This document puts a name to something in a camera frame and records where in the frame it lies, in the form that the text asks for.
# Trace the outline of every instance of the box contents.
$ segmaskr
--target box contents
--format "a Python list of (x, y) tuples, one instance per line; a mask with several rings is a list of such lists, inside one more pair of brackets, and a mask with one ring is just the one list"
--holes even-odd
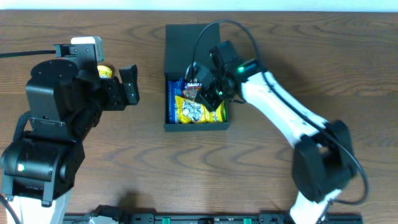
[(200, 88), (201, 83), (185, 83), (182, 95), (185, 99), (194, 100)]
[(179, 123), (179, 120), (177, 114), (177, 105), (175, 104), (175, 97), (182, 96), (183, 78), (178, 81), (169, 81), (167, 86), (169, 91), (169, 123), (177, 124)]
[(192, 100), (175, 96), (177, 104), (178, 120), (183, 124), (194, 123), (216, 123), (224, 121), (224, 102), (216, 111), (209, 112), (205, 106)]

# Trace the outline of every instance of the yellow object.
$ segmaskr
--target yellow object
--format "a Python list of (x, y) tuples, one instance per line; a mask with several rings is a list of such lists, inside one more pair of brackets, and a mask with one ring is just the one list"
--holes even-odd
[(112, 70), (104, 65), (97, 66), (100, 78), (113, 78)]
[(175, 96), (175, 104), (177, 105), (178, 119), (183, 124), (194, 123), (215, 123), (223, 122), (224, 102), (216, 111), (209, 112), (205, 106), (192, 100)]

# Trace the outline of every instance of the wooden table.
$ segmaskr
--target wooden table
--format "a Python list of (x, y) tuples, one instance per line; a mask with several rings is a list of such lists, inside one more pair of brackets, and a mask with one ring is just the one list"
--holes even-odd
[[(332, 212), (360, 212), (366, 223), (398, 219), (398, 14), (326, 12), (0, 11), (0, 52), (52, 49), (72, 37), (103, 38), (106, 62), (137, 64), (138, 106), (104, 112), (84, 146), (68, 212), (99, 204), (134, 211), (288, 210), (297, 189), (292, 148), (251, 105), (231, 104), (227, 131), (165, 133), (165, 25), (229, 18), (248, 26), (264, 63), (310, 110), (350, 128), (368, 173), (369, 200)], [(221, 26), (246, 58), (254, 53), (233, 26)], [(0, 59), (0, 148), (29, 109), (24, 87), (32, 67), (52, 55)], [(355, 178), (340, 198), (362, 194)], [(1, 209), (0, 221), (5, 222)]]

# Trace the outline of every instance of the yellow snack bag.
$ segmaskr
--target yellow snack bag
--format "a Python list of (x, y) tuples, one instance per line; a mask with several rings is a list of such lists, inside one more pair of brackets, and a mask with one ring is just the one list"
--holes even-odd
[(224, 102), (213, 112), (209, 112), (205, 106), (181, 96), (175, 96), (175, 104), (177, 105), (178, 119), (183, 124), (189, 124), (191, 121), (194, 123), (214, 123), (224, 120)]

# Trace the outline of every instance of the white plastic part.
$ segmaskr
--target white plastic part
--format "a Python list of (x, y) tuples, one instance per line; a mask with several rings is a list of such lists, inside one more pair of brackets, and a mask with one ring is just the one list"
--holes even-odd
[[(23, 224), (62, 224), (71, 194), (72, 190), (69, 190), (54, 200), (49, 208), (42, 207), (39, 199), (20, 196), (15, 196), (9, 204)], [(8, 211), (7, 223), (15, 224)]]
[(70, 43), (71, 44), (94, 44), (97, 63), (103, 62), (105, 60), (104, 47), (102, 44), (102, 39), (100, 37), (74, 37), (70, 40)]
[[(325, 118), (312, 113), (293, 98), (276, 82), (271, 72), (266, 72), (265, 76), (275, 91), (294, 108), (306, 115), (319, 127), (325, 128), (324, 124), (327, 122)], [(318, 132), (275, 95), (264, 81), (261, 72), (249, 77), (246, 83), (242, 83), (242, 95), (248, 103), (259, 109), (282, 132), (293, 148), (304, 134), (313, 136)], [(290, 216), (296, 224), (314, 224), (318, 221), (324, 209), (326, 209), (327, 201), (336, 198), (340, 192), (341, 190), (338, 189), (330, 192), (320, 203), (309, 201), (299, 192), (296, 203), (290, 210)]]
[(328, 201), (337, 198), (340, 193), (341, 190), (336, 189), (328, 193), (323, 201), (316, 203), (309, 201), (304, 197), (303, 194), (299, 192), (296, 203), (290, 209), (290, 216), (293, 218), (296, 224), (317, 223), (324, 209), (328, 205)]

